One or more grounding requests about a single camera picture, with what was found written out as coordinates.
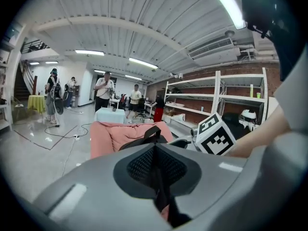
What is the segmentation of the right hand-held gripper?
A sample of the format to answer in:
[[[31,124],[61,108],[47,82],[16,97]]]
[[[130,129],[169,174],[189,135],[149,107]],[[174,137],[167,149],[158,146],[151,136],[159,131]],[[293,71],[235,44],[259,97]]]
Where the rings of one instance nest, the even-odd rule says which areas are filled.
[[[177,140],[187,140],[186,149],[206,154],[225,155],[235,145],[236,139],[218,113],[191,124],[171,117],[168,127]]]

